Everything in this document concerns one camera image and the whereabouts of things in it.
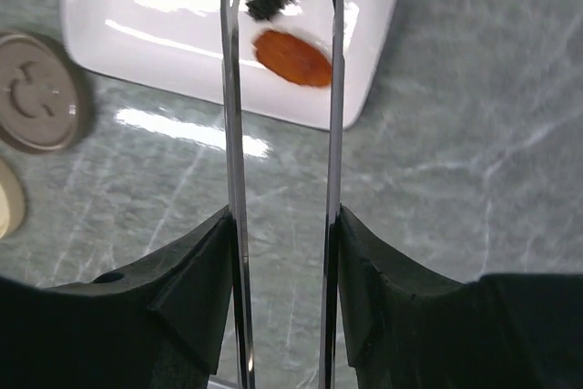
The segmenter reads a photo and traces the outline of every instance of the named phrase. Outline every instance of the screw hole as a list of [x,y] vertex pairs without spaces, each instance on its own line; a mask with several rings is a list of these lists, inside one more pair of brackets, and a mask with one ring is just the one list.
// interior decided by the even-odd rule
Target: screw hole
[[93,280],[94,284],[106,284],[109,282],[118,282],[124,278],[124,274],[121,272],[107,272],[103,275],[99,275],[95,280]]

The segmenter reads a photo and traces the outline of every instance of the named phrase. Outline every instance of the orange oval object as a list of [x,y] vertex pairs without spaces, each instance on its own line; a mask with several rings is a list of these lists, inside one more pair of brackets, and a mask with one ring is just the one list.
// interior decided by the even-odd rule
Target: orange oval object
[[297,36],[268,30],[258,36],[253,45],[260,63],[294,84],[328,87],[332,82],[330,61]]

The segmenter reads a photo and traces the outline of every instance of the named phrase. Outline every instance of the round jar lid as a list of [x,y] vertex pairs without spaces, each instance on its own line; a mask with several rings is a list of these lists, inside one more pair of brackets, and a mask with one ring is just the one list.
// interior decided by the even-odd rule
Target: round jar lid
[[0,139],[29,154],[55,152],[86,131],[81,70],[56,41],[0,30]]
[[25,216],[25,195],[16,175],[0,159],[0,239],[18,228]]

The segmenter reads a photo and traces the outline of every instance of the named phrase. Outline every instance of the gray marble countertop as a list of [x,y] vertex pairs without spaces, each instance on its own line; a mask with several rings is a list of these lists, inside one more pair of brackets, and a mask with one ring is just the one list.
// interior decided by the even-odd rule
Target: gray marble countertop
[[[60,37],[58,0],[0,0],[1,27]],[[583,270],[583,0],[399,0],[363,115],[345,133],[343,203],[460,281]],[[0,272],[90,281],[227,203],[224,150],[120,123],[120,111],[221,130],[221,108],[91,76],[95,131],[31,157],[0,145],[26,187]],[[245,115],[260,388],[316,382],[327,134]],[[220,376],[235,380],[229,322]],[[355,387],[339,333],[339,388]]]

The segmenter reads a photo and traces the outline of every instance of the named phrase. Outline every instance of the white plate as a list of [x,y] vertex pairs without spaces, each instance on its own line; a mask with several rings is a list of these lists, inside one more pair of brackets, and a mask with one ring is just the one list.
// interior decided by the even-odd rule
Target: white plate
[[[358,118],[395,0],[345,0],[344,126]],[[288,83],[256,62],[251,41],[269,25],[240,7],[243,109],[328,129],[330,89]],[[220,0],[61,0],[69,55],[82,67],[222,103]],[[272,24],[329,52],[332,0],[296,0]]]

